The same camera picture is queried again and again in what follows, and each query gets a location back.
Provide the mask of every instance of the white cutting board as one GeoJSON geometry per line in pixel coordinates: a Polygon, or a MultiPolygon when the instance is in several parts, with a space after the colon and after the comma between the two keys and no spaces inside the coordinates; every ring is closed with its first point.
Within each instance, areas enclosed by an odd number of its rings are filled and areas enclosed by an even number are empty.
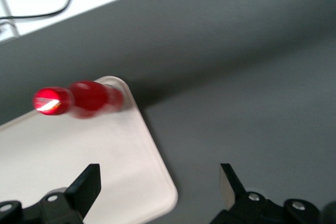
{"type": "Polygon", "coordinates": [[[120,112],[80,120],[31,111],[0,126],[0,202],[26,208],[98,163],[102,190],[86,224],[146,223],[174,208],[176,188],[128,86],[116,77],[96,82],[123,92],[120,112]]]}

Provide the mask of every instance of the screw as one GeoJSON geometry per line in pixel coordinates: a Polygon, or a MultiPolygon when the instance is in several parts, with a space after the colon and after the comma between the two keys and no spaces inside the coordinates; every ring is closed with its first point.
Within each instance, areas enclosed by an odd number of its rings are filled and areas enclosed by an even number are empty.
{"type": "Polygon", "coordinates": [[[57,198],[58,198],[57,195],[51,195],[47,198],[47,201],[52,202],[52,201],[55,201],[57,198]]]}
{"type": "Polygon", "coordinates": [[[306,208],[304,207],[304,204],[302,204],[301,202],[298,201],[293,201],[292,206],[298,210],[305,210],[306,208]]]}
{"type": "Polygon", "coordinates": [[[251,193],[248,198],[253,201],[260,201],[259,195],[251,193]]]}
{"type": "Polygon", "coordinates": [[[10,210],[12,208],[12,204],[6,204],[2,207],[0,207],[0,212],[5,212],[7,210],[10,210]]]}

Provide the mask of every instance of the gray surface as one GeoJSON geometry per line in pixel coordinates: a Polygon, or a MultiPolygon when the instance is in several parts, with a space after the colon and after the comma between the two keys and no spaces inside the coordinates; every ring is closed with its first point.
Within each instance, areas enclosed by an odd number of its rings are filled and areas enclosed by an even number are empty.
{"type": "Polygon", "coordinates": [[[281,204],[336,198],[336,0],[121,0],[0,45],[0,123],[33,93],[119,76],[179,191],[152,223],[208,223],[219,164],[281,204]]]}

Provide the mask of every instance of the red bottle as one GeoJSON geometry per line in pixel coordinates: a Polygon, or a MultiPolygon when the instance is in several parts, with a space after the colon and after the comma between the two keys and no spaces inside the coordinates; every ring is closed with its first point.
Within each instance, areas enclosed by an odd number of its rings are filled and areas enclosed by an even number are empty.
{"type": "Polygon", "coordinates": [[[34,108],[44,115],[69,113],[81,119],[118,111],[123,102],[120,90],[94,81],[74,82],[66,89],[43,88],[33,98],[34,108]]]}

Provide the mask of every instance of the black cable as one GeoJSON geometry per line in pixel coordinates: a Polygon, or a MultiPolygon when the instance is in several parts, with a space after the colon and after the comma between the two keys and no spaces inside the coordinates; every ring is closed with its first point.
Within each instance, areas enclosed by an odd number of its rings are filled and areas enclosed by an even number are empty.
{"type": "Polygon", "coordinates": [[[47,17],[47,16],[55,16],[65,11],[70,5],[71,0],[67,0],[65,5],[54,12],[51,13],[44,13],[44,14],[37,14],[37,15],[26,15],[26,16],[5,16],[0,17],[0,19],[22,19],[22,18],[41,18],[41,17],[47,17]]]}

